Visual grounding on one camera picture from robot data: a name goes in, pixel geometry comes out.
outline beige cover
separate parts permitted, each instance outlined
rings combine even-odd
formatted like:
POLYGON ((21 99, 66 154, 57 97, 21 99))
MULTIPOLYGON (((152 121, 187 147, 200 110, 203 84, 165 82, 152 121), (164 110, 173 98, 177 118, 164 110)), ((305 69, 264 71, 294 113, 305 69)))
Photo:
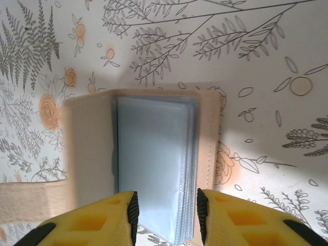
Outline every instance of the beige cover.
MULTIPOLYGON (((0 184, 0 222, 43 221, 114 194, 110 165, 113 152, 111 100, 113 96, 123 95, 192 97, 200 102, 196 187, 213 189, 220 115, 220 95, 217 92, 110 90, 64 102, 67 181, 0 184)), ((196 211, 194 224, 194 237, 189 243, 201 245, 196 211)))

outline beige strap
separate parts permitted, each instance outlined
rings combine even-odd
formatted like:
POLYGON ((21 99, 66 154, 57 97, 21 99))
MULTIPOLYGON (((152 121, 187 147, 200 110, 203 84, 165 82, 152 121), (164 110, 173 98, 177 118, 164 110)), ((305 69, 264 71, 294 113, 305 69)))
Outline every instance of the beige strap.
POLYGON ((42 222, 72 209, 66 180, 0 183, 0 224, 42 222))

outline card holder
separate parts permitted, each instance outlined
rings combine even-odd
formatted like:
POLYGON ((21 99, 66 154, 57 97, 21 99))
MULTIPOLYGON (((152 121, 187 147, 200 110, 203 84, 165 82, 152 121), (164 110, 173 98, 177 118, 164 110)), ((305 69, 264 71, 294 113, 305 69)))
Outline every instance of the card holder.
POLYGON ((116 101, 118 191, 137 190, 140 224, 172 244, 183 243, 193 229, 197 101, 116 101))
POLYGON ((137 190, 142 226, 201 245, 195 194, 214 187, 217 92, 110 90, 67 100, 64 111, 76 207, 137 190))

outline black rubber pad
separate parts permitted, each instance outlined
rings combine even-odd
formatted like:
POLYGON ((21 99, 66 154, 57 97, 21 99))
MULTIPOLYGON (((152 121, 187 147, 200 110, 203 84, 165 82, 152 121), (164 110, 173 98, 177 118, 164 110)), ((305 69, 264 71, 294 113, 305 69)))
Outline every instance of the black rubber pad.
POLYGON ((132 239, 133 246, 135 246, 136 239, 137 239, 138 218, 139 218, 138 193, 135 191, 132 195, 131 201, 128 206, 128 221, 131 224, 131 239, 132 239))
POLYGON ((208 216, 208 203, 209 199, 205 196, 204 192, 197 189, 197 215, 200 224, 201 241, 205 245, 206 240, 206 217, 208 216))
POLYGON ((37 246, 55 227, 55 223, 47 223, 34 228, 14 246, 37 246))
POLYGON ((328 246, 328 242, 320 237, 317 233, 312 231, 309 227, 297 221, 287 219, 283 221, 300 237, 307 241, 312 246, 328 246))

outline floral wallpaper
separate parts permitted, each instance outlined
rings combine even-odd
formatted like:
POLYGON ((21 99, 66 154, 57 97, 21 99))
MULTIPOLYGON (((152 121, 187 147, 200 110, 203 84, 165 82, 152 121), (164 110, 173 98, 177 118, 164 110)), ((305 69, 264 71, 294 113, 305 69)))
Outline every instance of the floral wallpaper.
MULTIPOLYGON (((326 0, 1 0, 0 181, 66 178, 67 98, 215 90, 216 189, 328 240, 327 11, 326 0)), ((0 245, 39 222, 0 224, 0 245)), ((169 246, 143 228, 137 245, 169 246)))

